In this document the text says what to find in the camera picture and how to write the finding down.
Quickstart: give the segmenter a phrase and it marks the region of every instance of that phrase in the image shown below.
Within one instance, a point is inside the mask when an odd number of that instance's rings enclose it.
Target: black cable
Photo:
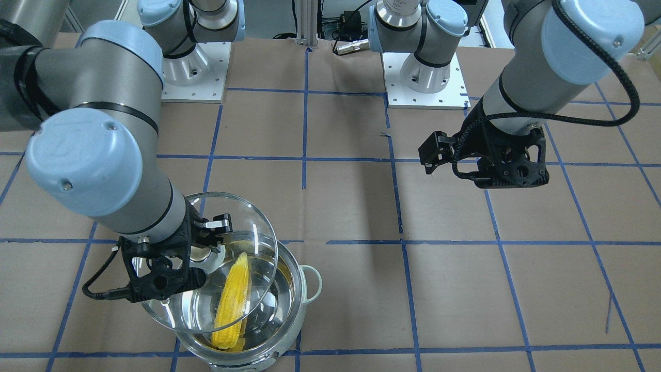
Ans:
[[[595,42],[583,30],[581,30],[580,27],[578,27],[578,25],[571,20],[571,18],[569,18],[567,13],[564,11],[562,5],[560,4],[560,1],[561,0],[553,0],[552,2],[553,10],[555,11],[555,14],[558,16],[558,18],[560,18],[560,20],[569,29],[569,31],[571,31],[581,42],[583,42],[583,44],[585,44],[597,57],[599,57],[599,59],[601,59],[608,66],[608,68],[615,74],[617,80],[624,87],[624,89],[627,92],[627,96],[629,97],[629,101],[631,103],[629,112],[625,116],[622,116],[621,118],[616,120],[596,120],[596,119],[586,119],[586,118],[575,118],[571,116],[562,116],[562,115],[554,115],[554,114],[546,114],[546,113],[530,113],[526,111],[517,112],[517,113],[501,113],[501,114],[482,116],[481,118],[478,118],[475,121],[473,121],[471,124],[469,124],[464,130],[463,134],[457,140],[457,146],[455,148],[455,153],[452,156],[451,162],[452,162],[452,172],[458,178],[475,180],[475,176],[471,175],[470,173],[460,172],[457,163],[459,162],[459,158],[461,157],[461,150],[463,149],[466,143],[466,139],[468,139],[470,133],[474,131],[474,129],[476,129],[478,126],[485,124],[488,121],[498,120],[503,118],[538,118],[543,120],[556,120],[556,121],[569,122],[573,124],[585,124],[591,126],[610,127],[610,126],[622,125],[628,122],[629,120],[631,120],[638,113],[641,107],[641,98],[639,97],[638,91],[636,90],[636,87],[633,85],[631,79],[629,79],[627,73],[624,71],[622,66],[620,66],[617,63],[615,58],[613,58],[610,54],[608,54],[608,52],[606,52],[599,44],[597,44],[597,42]]]
[[[87,282],[85,282],[85,284],[83,284],[82,290],[85,296],[88,296],[90,299],[94,299],[94,300],[105,300],[108,298],[107,292],[94,293],[89,290],[89,286],[91,286],[95,281],[97,281],[98,277],[100,277],[101,274],[103,274],[103,272],[106,271],[106,269],[110,265],[110,262],[112,262],[115,256],[117,256],[117,252],[119,252],[119,250],[112,251],[112,253],[110,253],[110,257],[108,257],[108,259],[103,263],[103,266],[101,266],[101,268],[94,275],[92,275],[92,277]]]
[[[335,36],[335,37],[333,38],[333,40],[335,40],[335,43],[332,45],[332,52],[333,52],[333,53],[337,54],[337,42],[338,42],[338,40],[339,40],[339,38],[340,38],[340,35],[342,34],[342,31],[344,31],[344,26],[345,26],[347,23],[349,23],[349,21],[351,20],[351,18],[353,18],[354,15],[355,15],[355,14],[356,14],[356,13],[362,8],[362,7],[364,7],[365,5],[367,5],[370,1],[372,1],[372,0],[367,0],[366,2],[362,3],[358,8],[356,8],[356,10],[354,10],[353,12],[351,12],[351,15],[349,15],[349,18],[347,18],[347,19],[344,20],[344,24],[342,25],[342,28],[340,28],[339,30],[336,30],[336,31],[338,32],[338,34],[337,34],[337,36]]]
[[[190,39],[190,41],[197,44],[198,41],[195,39],[195,34],[193,33],[193,26],[190,24],[190,0],[184,0],[182,6],[184,7],[184,24],[186,25],[186,33],[188,34],[188,38]]]
[[[291,38],[296,38],[296,34],[293,32],[284,32],[282,34],[277,34],[276,36],[273,36],[274,39],[291,39]]]
[[[298,18],[296,18],[296,0],[292,0],[293,27],[298,34]]]

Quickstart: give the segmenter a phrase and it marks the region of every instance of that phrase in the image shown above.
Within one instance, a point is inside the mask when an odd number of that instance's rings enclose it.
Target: cable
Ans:
[[[296,0],[292,0],[293,27],[298,34],[298,18],[296,18]]]
[[[105,300],[108,298],[108,292],[101,292],[101,293],[90,292],[89,286],[91,286],[95,281],[97,281],[98,277],[100,277],[101,274],[103,274],[103,272],[106,271],[106,269],[110,265],[110,262],[112,262],[115,256],[117,256],[117,252],[119,252],[119,250],[112,251],[110,257],[108,257],[108,259],[103,263],[101,268],[94,275],[92,275],[92,277],[87,282],[85,282],[85,284],[83,284],[82,290],[85,296],[88,296],[90,299],[94,299],[94,300]]]
[[[335,43],[332,45],[332,52],[333,52],[333,53],[337,54],[337,42],[338,42],[338,40],[339,40],[339,38],[340,38],[340,35],[342,34],[342,31],[344,30],[344,25],[346,25],[347,23],[349,23],[349,21],[351,20],[351,18],[353,18],[353,16],[354,16],[354,15],[355,15],[355,14],[356,14],[356,13],[362,8],[362,7],[364,7],[365,5],[367,5],[370,1],[372,1],[372,0],[367,0],[366,2],[362,3],[358,8],[356,8],[356,10],[354,10],[353,12],[351,12],[351,15],[349,16],[349,18],[347,18],[347,19],[344,20],[344,24],[342,25],[342,28],[340,28],[339,30],[336,30],[338,33],[337,33],[337,36],[335,36],[335,37],[333,38],[333,40],[335,40]]]
[[[466,127],[466,130],[464,130],[463,134],[459,137],[459,140],[457,141],[457,146],[455,148],[454,155],[452,155],[451,163],[452,163],[452,172],[458,178],[470,179],[472,181],[475,180],[474,175],[471,175],[470,173],[460,172],[457,163],[459,162],[459,158],[461,156],[461,150],[463,149],[466,143],[466,139],[468,139],[470,133],[474,131],[479,125],[485,124],[488,121],[498,120],[503,118],[538,118],[543,120],[556,120],[556,121],[569,122],[573,124],[585,124],[591,126],[610,127],[610,126],[622,125],[628,122],[629,120],[631,120],[638,113],[641,107],[641,98],[638,95],[638,91],[636,90],[636,87],[633,85],[633,82],[631,81],[631,79],[629,79],[627,73],[624,71],[622,66],[620,66],[617,63],[615,58],[613,58],[610,54],[608,54],[608,52],[606,52],[599,44],[597,44],[597,42],[595,42],[583,30],[581,30],[580,27],[578,27],[578,25],[571,20],[571,18],[569,18],[569,16],[564,11],[560,2],[561,0],[552,0],[553,10],[555,11],[555,14],[558,16],[558,18],[560,18],[560,20],[569,29],[569,31],[571,31],[581,42],[583,42],[583,44],[585,44],[597,57],[599,57],[599,59],[601,59],[608,66],[608,68],[611,69],[611,71],[615,74],[617,80],[624,87],[624,89],[627,92],[627,96],[629,97],[629,101],[631,103],[629,112],[625,116],[622,116],[617,120],[596,120],[596,119],[586,119],[586,118],[575,118],[571,116],[562,116],[562,115],[554,115],[554,114],[546,114],[546,113],[530,113],[527,111],[482,116],[481,118],[478,118],[475,121],[473,121],[471,124],[469,124]]]

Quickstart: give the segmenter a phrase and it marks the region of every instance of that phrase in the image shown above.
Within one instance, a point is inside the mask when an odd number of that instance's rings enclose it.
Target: black band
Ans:
[[[36,59],[36,53],[34,51],[36,50],[38,52],[39,49],[40,47],[38,46],[28,47],[20,55],[19,60],[16,62],[16,68],[14,69],[14,84],[16,86],[16,91],[23,99],[23,102],[25,102],[25,105],[30,109],[30,112],[39,120],[44,121],[39,112],[39,107],[35,103],[33,97],[30,96],[30,89],[27,84],[28,74],[30,73],[30,69]]]
[[[510,96],[507,95],[507,92],[505,92],[505,88],[502,86],[502,74],[500,74],[500,77],[498,78],[498,90],[500,90],[500,95],[505,100],[505,102],[510,107],[512,107],[517,113],[526,113],[527,112],[527,110],[524,110],[519,105],[514,103],[514,101],[510,98]]]
[[[140,231],[136,231],[136,232],[119,232],[118,234],[119,235],[138,235],[138,234],[142,234],[145,231],[149,231],[152,228],[156,227],[156,225],[160,224],[161,221],[165,218],[165,216],[167,216],[168,212],[170,212],[170,207],[172,207],[172,201],[175,199],[174,189],[175,188],[172,186],[172,182],[170,182],[170,201],[167,203],[167,208],[165,209],[165,212],[163,212],[163,215],[161,215],[161,217],[159,217],[159,219],[156,220],[156,222],[154,222],[153,224],[149,225],[147,228],[144,228]]]
[[[408,30],[412,30],[412,29],[418,24],[417,22],[415,22],[414,24],[412,24],[412,25],[410,25],[410,26],[406,26],[406,27],[396,27],[396,26],[393,26],[393,25],[391,25],[391,24],[387,24],[383,19],[381,19],[381,17],[379,17],[378,14],[376,14],[375,16],[376,16],[376,19],[379,20],[379,23],[381,23],[381,25],[383,25],[383,27],[385,27],[385,28],[387,28],[387,29],[389,29],[389,30],[392,30],[392,31],[399,31],[399,32],[400,32],[400,31],[408,31]]]
[[[43,52],[44,49],[37,51],[32,57],[32,63],[28,73],[26,75],[25,83],[28,89],[28,94],[30,99],[38,105],[48,116],[53,116],[58,112],[62,111],[50,98],[44,93],[44,91],[39,87],[38,80],[39,75],[37,74],[36,66],[34,61],[39,56],[39,53]]]
[[[416,59],[418,62],[420,62],[421,64],[423,64],[423,65],[425,65],[425,66],[428,66],[428,67],[432,67],[432,68],[446,67],[447,65],[450,64],[450,62],[452,62],[452,61],[450,60],[450,61],[444,62],[444,63],[442,63],[442,64],[433,64],[432,62],[428,62],[428,61],[423,60],[422,57],[420,57],[420,55],[418,55],[418,52],[413,53],[413,56],[414,56],[415,59]]]
[[[182,4],[184,7],[184,24],[186,24],[186,33],[188,33],[188,38],[190,41],[197,44],[195,39],[195,34],[193,34],[193,25],[190,24],[190,0],[184,0]]]
[[[226,1],[223,5],[221,5],[220,8],[218,8],[218,9],[216,9],[216,10],[214,10],[214,11],[204,11],[204,10],[202,10],[202,8],[200,8],[199,6],[195,5],[195,2],[193,2],[193,0],[190,0],[190,4],[191,4],[195,9],[197,9],[197,10],[199,10],[199,11],[201,11],[201,12],[204,12],[204,13],[206,13],[206,14],[208,14],[208,15],[216,15],[216,14],[219,14],[219,13],[221,12],[222,8],[224,8],[224,7],[227,5],[227,1]]]
[[[185,57],[185,56],[193,53],[193,50],[195,50],[195,47],[197,47],[197,44],[193,44],[193,46],[191,46],[185,52],[181,52],[181,53],[177,53],[177,54],[168,54],[168,55],[164,56],[164,58],[167,58],[168,60],[176,60],[178,58]]]
[[[420,30],[420,41],[418,41],[418,47],[415,49],[415,54],[420,53],[422,47],[424,46],[424,40],[427,38],[427,7],[422,7],[422,30]]]
[[[15,46],[44,46],[31,33],[25,31],[23,27],[9,22],[6,19],[0,19],[0,36],[4,37]]]
[[[156,122],[154,120],[151,120],[151,118],[142,111],[136,110],[133,107],[122,106],[113,102],[88,102],[88,103],[83,103],[82,105],[78,105],[76,107],[85,107],[88,109],[96,109],[96,110],[118,111],[119,113],[129,114],[149,124],[149,126],[154,129],[156,134],[159,133],[159,127],[156,125]]]

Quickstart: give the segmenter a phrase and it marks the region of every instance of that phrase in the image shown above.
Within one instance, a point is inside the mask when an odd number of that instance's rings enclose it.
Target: metal base plate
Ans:
[[[210,71],[197,84],[172,85],[167,81],[161,95],[162,102],[222,103],[229,67],[230,42],[205,42],[200,47],[209,58]]]
[[[425,94],[407,87],[399,71],[409,53],[383,53],[383,76],[388,92],[388,106],[394,109],[463,110],[471,106],[457,54],[452,57],[450,79],[445,89]]]

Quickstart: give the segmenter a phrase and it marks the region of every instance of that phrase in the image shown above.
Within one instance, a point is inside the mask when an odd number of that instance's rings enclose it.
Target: corn cob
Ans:
[[[231,323],[243,315],[250,293],[249,279],[248,255],[244,252],[229,269],[218,311],[215,314],[215,327]],[[233,348],[239,341],[241,323],[243,322],[237,322],[224,330],[212,333],[211,344],[218,349]]]

